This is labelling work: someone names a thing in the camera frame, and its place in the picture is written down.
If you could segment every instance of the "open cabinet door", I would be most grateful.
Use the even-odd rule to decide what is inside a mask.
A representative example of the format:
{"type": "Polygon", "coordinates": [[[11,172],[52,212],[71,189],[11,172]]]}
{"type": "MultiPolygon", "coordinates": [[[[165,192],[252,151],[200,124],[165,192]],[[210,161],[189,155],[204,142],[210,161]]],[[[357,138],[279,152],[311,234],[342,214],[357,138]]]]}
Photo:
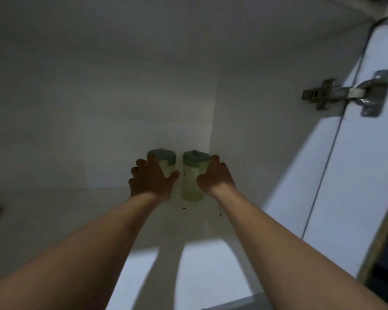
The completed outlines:
{"type": "MultiPolygon", "coordinates": [[[[376,27],[356,85],[388,70],[388,21],[376,27]]],[[[388,93],[378,117],[351,102],[342,120],[303,240],[357,276],[388,211],[388,93]]]]}

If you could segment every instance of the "hand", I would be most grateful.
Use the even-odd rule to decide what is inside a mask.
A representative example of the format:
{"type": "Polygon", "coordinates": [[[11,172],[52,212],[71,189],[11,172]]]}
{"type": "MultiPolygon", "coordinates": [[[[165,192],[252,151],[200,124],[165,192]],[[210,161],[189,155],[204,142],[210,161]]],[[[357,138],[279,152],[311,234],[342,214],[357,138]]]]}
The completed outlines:
{"type": "Polygon", "coordinates": [[[180,176],[180,172],[172,172],[169,178],[165,178],[157,158],[150,155],[147,160],[139,159],[136,162],[136,167],[131,169],[134,177],[129,180],[131,196],[143,192],[153,192],[160,198],[160,201],[167,200],[171,196],[172,188],[180,176]]]}
{"type": "Polygon", "coordinates": [[[207,172],[197,177],[197,185],[206,195],[216,198],[219,187],[224,184],[235,187],[233,178],[225,163],[220,163],[218,155],[211,157],[207,172]]]}

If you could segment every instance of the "plastic container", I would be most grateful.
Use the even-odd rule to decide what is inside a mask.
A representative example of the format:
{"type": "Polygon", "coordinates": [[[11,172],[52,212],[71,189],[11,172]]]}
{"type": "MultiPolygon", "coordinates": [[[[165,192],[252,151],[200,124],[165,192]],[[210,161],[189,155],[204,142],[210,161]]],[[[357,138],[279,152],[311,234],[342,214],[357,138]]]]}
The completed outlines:
{"type": "Polygon", "coordinates": [[[160,168],[166,178],[170,177],[171,173],[175,171],[175,162],[177,160],[177,155],[174,151],[165,150],[161,148],[148,151],[146,156],[148,157],[149,155],[154,155],[157,157],[158,162],[160,164],[160,168]]]}
{"type": "Polygon", "coordinates": [[[204,198],[197,185],[197,177],[205,174],[210,164],[210,156],[197,150],[187,151],[182,156],[182,197],[188,201],[204,198]]]}

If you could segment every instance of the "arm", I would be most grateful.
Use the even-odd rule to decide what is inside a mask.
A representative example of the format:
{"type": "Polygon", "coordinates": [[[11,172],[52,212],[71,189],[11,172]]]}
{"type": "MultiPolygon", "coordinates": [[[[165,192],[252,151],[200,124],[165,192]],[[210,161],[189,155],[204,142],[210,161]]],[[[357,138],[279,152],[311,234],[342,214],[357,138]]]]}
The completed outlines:
{"type": "Polygon", "coordinates": [[[0,310],[105,309],[145,220],[171,194],[154,157],[138,160],[132,197],[0,280],[0,310]]]}
{"type": "Polygon", "coordinates": [[[243,197],[218,156],[197,183],[224,208],[275,309],[388,310],[373,292],[243,197]]]}

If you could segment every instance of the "metal hinge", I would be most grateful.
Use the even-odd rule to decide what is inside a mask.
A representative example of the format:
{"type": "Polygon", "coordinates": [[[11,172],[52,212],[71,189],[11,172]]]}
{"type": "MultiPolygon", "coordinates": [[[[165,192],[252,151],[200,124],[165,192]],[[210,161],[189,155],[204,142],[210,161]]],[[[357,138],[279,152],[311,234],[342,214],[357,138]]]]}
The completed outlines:
{"type": "Polygon", "coordinates": [[[322,87],[303,91],[302,100],[316,103],[317,110],[327,110],[332,102],[354,101],[363,107],[362,116],[378,117],[388,94],[388,69],[377,71],[374,78],[357,88],[336,87],[335,79],[327,79],[322,87]]]}

